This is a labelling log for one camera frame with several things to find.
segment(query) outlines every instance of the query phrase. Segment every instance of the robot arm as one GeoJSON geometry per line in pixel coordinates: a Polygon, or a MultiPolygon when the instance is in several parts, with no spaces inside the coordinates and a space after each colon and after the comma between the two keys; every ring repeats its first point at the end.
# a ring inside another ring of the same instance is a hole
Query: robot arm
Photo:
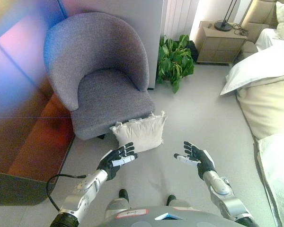
{"type": "Polygon", "coordinates": [[[128,143],[105,154],[100,160],[97,171],[93,175],[87,175],[66,197],[51,227],[77,227],[101,185],[113,179],[122,165],[138,157],[133,150],[133,143],[128,143]]]}
{"type": "Polygon", "coordinates": [[[179,154],[175,154],[174,157],[198,167],[198,174],[205,181],[211,194],[211,200],[220,209],[221,215],[244,226],[258,227],[242,201],[234,195],[227,177],[218,176],[213,159],[208,152],[186,141],[184,149],[187,157],[179,154]]]}

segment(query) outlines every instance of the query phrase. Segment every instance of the bedside table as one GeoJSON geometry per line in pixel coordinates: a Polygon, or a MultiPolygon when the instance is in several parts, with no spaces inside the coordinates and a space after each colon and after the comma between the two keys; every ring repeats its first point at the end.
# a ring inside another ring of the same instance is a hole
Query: bedside table
{"type": "Polygon", "coordinates": [[[197,62],[233,63],[247,37],[236,35],[234,29],[228,32],[218,31],[214,28],[214,23],[200,23],[195,39],[195,46],[199,52],[197,62]]]}

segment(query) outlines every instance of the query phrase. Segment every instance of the lamp base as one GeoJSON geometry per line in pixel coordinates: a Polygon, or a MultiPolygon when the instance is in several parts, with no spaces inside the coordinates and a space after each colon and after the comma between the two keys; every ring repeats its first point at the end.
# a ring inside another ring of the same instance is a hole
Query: lamp base
{"type": "Polygon", "coordinates": [[[219,31],[228,32],[232,29],[232,26],[227,22],[223,23],[223,21],[218,21],[214,24],[214,28],[219,31]]]}

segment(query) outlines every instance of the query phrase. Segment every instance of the robot's right hand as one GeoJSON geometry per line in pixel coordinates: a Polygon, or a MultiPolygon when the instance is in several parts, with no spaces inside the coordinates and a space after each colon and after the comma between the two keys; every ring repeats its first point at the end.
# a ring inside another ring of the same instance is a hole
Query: robot's right hand
{"type": "Polygon", "coordinates": [[[132,142],[116,150],[110,150],[101,158],[97,169],[107,172],[107,181],[113,179],[122,165],[138,158],[138,155],[133,150],[134,146],[132,142]]]}
{"type": "Polygon", "coordinates": [[[197,166],[198,174],[201,179],[203,179],[203,174],[206,171],[215,171],[213,159],[206,150],[201,150],[187,141],[184,141],[184,149],[184,152],[187,153],[187,157],[179,154],[174,154],[174,157],[187,164],[197,166]]]}

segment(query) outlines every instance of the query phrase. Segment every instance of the green leaves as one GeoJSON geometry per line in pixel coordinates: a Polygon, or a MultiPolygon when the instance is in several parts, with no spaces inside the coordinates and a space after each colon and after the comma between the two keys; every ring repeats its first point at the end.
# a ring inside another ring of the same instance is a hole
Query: green leaves
{"type": "Polygon", "coordinates": [[[179,39],[179,46],[185,48],[187,46],[188,40],[189,40],[188,35],[181,35],[179,39]]]}
{"type": "Polygon", "coordinates": [[[160,39],[157,83],[169,80],[173,93],[179,90],[180,79],[194,73],[194,61],[190,49],[186,48],[188,35],[181,35],[179,42],[162,37],[160,39]]]}

